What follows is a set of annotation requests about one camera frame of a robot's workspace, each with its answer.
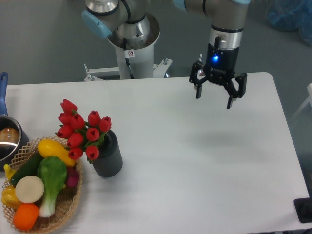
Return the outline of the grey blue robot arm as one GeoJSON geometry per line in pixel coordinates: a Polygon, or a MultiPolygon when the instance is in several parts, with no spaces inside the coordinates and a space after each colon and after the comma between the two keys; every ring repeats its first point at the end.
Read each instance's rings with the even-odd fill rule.
{"type": "MultiPolygon", "coordinates": [[[[155,75],[154,44],[160,28],[146,11],[143,0],[88,0],[81,16],[98,37],[115,47],[122,79],[155,75]]],[[[248,11],[247,0],[176,0],[174,5],[212,19],[205,62],[192,65],[189,81],[201,97],[205,82],[223,86],[229,94],[228,107],[246,91],[247,74],[237,74],[235,64],[248,11]]]]}

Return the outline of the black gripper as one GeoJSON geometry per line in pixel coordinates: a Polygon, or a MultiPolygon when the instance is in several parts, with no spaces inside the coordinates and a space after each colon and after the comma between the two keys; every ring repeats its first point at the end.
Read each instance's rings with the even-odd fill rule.
{"type": "Polygon", "coordinates": [[[232,50],[215,49],[208,44],[206,64],[197,60],[193,63],[189,82],[196,89],[196,99],[201,97],[202,84],[207,80],[210,83],[223,85],[229,94],[227,109],[230,109],[232,103],[244,96],[247,86],[247,73],[234,74],[235,65],[238,57],[239,47],[232,50]],[[199,79],[200,70],[204,73],[204,78],[199,79]],[[235,88],[232,80],[238,84],[235,88]]]}

